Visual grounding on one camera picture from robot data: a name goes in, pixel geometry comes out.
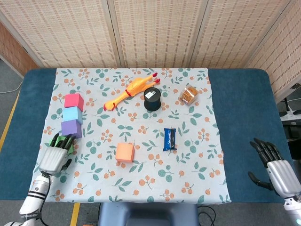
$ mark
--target small glass jar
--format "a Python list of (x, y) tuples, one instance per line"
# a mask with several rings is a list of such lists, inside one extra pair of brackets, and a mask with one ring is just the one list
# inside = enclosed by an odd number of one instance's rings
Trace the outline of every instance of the small glass jar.
[(198, 96), (198, 91), (191, 85), (187, 85), (180, 93), (180, 98), (185, 104), (191, 105)]

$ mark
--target black cylindrical container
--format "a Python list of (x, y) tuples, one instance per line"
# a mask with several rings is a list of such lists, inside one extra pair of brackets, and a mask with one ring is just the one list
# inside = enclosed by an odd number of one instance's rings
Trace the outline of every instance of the black cylindrical container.
[(155, 87), (150, 87), (144, 91), (144, 107), (146, 110), (154, 112), (161, 107), (161, 93)]

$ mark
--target yellow rubber chicken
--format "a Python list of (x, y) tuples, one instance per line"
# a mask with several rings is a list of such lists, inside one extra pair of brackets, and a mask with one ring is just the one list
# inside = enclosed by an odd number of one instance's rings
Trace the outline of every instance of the yellow rubber chicken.
[(127, 89), (117, 98), (110, 100), (108, 102), (106, 102), (103, 105), (103, 109), (106, 110), (110, 110), (113, 111), (114, 108), (117, 107), (117, 105), (124, 99), (128, 98), (128, 97), (133, 97), (136, 94), (140, 93), (140, 92), (144, 92), (147, 88), (152, 87), (153, 85), (156, 85), (157, 83), (160, 82), (160, 79), (156, 79), (154, 82), (152, 83), (146, 83), (148, 80), (152, 79), (153, 77), (156, 77), (158, 73), (154, 73), (153, 75), (142, 79), (142, 78), (136, 78), (134, 79), (133, 82), (131, 82)]

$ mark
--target white tablecloth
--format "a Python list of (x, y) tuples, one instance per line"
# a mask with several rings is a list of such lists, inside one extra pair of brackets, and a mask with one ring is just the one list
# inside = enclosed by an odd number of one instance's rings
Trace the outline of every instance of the white tablecloth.
[[(158, 72), (162, 106), (147, 112), (143, 93), (114, 111), (103, 104), (122, 93), (135, 77)], [(179, 100), (191, 84), (199, 90), (191, 106)], [(64, 96), (84, 99), (83, 138), (77, 139), (72, 163), (53, 179), (47, 201), (61, 202), (230, 202), (206, 68), (59, 68), (45, 120), (39, 163), (60, 132)], [(165, 151), (164, 128), (176, 128), (177, 151)], [(117, 143), (135, 146), (133, 163), (116, 162)]]

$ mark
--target white robotic arm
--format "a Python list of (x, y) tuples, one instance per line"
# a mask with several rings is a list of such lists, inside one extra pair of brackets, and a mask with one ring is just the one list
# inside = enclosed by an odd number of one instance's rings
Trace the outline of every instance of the white robotic arm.
[(252, 172), (248, 172), (250, 179), (258, 186), (274, 190), (277, 195), (284, 198), (284, 208), (292, 222), (301, 225), (301, 184), (288, 161), (283, 160), (277, 147), (269, 142), (254, 138), (250, 142), (254, 147), (267, 170), (270, 183), (261, 182)]
[(10, 222), (4, 226), (34, 226), (37, 219), (47, 226), (42, 220), (42, 209), (49, 193), (51, 176), (65, 170), (71, 163), (71, 159), (63, 164), (66, 160), (67, 152), (72, 146), (75, 137), (69, 134), (64, 141), (56, 140), (59, 134), (52, 139), (49, 147), (40, 164), (41, 175), (38, 176), (28, 192), (28, 195), (19, 211), (23, 223)]

